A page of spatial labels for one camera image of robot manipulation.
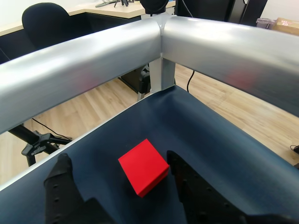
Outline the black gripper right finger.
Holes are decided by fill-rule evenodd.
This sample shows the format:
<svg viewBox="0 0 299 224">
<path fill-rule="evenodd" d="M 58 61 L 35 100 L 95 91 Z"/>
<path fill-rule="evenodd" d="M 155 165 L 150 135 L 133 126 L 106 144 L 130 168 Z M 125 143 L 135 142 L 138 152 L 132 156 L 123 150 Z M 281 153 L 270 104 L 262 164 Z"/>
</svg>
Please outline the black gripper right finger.
<svg viewBox="0 0 299 224">
<path fill-rule="evenodd" d="M 297 224 L 286 215 L 248 215 L 220 194 L 174 151 L 167 151 L 179 201 L 189 224 Z"/>
</svg>

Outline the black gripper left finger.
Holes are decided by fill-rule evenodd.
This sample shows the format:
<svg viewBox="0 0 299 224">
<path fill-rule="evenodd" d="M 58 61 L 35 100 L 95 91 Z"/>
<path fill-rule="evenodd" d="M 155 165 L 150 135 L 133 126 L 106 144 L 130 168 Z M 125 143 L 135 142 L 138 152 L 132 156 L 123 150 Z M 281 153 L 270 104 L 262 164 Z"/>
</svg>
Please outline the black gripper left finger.
<svg viewBox="0 0 299 224">
<path fill-rule="evenodd" d="M 116 223 L 95 198 L 84 201 L 73 178 L 72 161 L 62 153 L 44 181 L 47 224 Z"/>
</svg>

